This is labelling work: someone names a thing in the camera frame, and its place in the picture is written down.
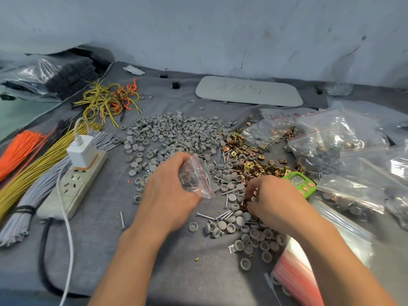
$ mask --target white wall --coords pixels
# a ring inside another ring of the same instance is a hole
[[[89,42],[116,60],[238,77],[408,86],[408,0],[2,0],[0,50]]]

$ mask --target yellow wire bundle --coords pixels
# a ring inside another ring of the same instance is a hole
[[[102,124],[90,122],[89,127],[100,130],[102,129]],[[81,123],[78,126],[78,133],[86,133],[85,123]],[[0,222],[20,197],[45,171],[67,156],[67,148],[73,140],[74,130],[72,129],[48,149],[43,156],[31,163],[0,191]]]
[[[108,87],[101,85],[101,82],[91,82],[94,85],[94,89],[84,93],[81,101],[75,102],[76,105],[88,105],[84,110],[84,118],[86,120],[96,117],[96,114],[100,112],[102,118],[102,124],[106,122],[106,115],[109,115],[114,126],[119,128],[118,123],[113,116],[120,114],[124,108],[131,109],[128,104],[133,103],[136,107],[137,113],[142,113],[140,108],[136,105],[136,102],[140,101],[140,95],[132,90],[129,86],[127,90],[120,84],[110,84]],[[111,88],[117,87],[117,90],[111,91]],[[132,100],[130,96],[137,96],[136,100]],[[124,106],[122,100],[127,101],[128,104]]]

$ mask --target gray cloth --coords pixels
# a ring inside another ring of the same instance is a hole
[[[126,65],[115,63],[104,83],[131,84],[133,75],[122,69]],[[180,109],[187,116],[217,115],[223,120],[235,119],[239,122],[237,126],[242,127],[250,113],[258,116],[258,109],[267,107],[243,103],[223,104],[198,98],[195,94],[196,86],[204,75],[168,72],[169,78],[161,79],[161,71],[139,68],[146,72],[146,75],[137,77],[137,91],[145,96],[138,102],[144,115],[157,116]],[[173,81],[180,82],[181,88],[173,90]],[[277,81],[295,86],[304,100],[304,106],[327,107],[326,96],[316,93],[314,82],[287,79]],[[408,113],[407,97],[408,95],[390,89],[356,86],[347,99],[372,101]],[[204,107],[203,111],[199,110],[200,106]],[[34,129],[50,131],[58,119],[73,115],[75,112],[70,111],[70,106],[63,104],[38,120]],[[135,109],[127,111],[122,124],[129,126],[135,118]],[[125,136],[124,131],[113,128],[109,119],[105,128],[120,137]],[[149,147],[155,146],[159,144],[151,142]],[[130,166],[126,157],[123,146],[109,152],[108,160],[70,221],[75,247],[71,292],[92,294],[115,253],[118,238],[122,233],[120,219],[116,219],[116,216],[122,211],[127,226],[133,220],[137,210],[137,206],[133,204],[133,195],[136,192],[133,183],[135,177],[128,175]],[[289,159],[282,146],[275,148],[274,157]],[[255,252],[251,258],[251,270],[244,273],[239,268],[242,255],[230,254],[228,251],[228,246],[239,238],[238,233],[225,234],[218,239],[205,237],[204,219],[194,217],[197,211],[215,216],[218,210],[222,210],[224,202],[224,197],[219,195],[213,200],[203,200],[188,220],[188,223],[197,221],[200,230],[189,232],[187,223],[168,237],[154,266],[148,303],[278,305],[263,276],[263,273],[272,271],[273,265],[261,261],[261,252]],[[43,230],[40,221],[36,216],[33,217],[30,235],[22,243],[10,249],[0,249],[0,289],[44,290],[37,272],[38,250]],[[399,304],[408,304],[405,293],[408,283],[408,233],[400,230],[389,215],[373,215],[373,221],[364,226],[379,239],[374,245],[372,270]],[[52,282],[63,288],[69,264],[68,240],[63,222],[55,222],[50,229],[45,261]],[[284,296],[277,287],[276,291],[283,305],[298,304],[293,298]]]

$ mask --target power strip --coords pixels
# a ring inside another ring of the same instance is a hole
[[[98,155],[89,169],[83,170],[71,167],[59,181],[59,185],[57,186],[59,186],[61,190],[62,204],[68,219],[74,215],[96,175],[98,175],[105,163],[106,158],[106,151],[98,150]],[[43,219],[53,217],[55,219],[64,220],[56,188],[52,190],[50,195],[38,208],[37,216]]]

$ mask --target hand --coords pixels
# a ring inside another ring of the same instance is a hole
[[[178,170],[190,158],[188,153],[177,152],[162,162],[149,177],[142,201],[131,226],[134,231],[144,231],[160,239],[179,228],[196,208],[200,197],[181,187]]]
[[[275,176],[251,179],[245,190],[247,200],[251,200],[256,188],[257,199],[248,204],[248,211],[273,230],[296,239],[310,224],[317,225],[314,220],[323,219],[287,179]]]

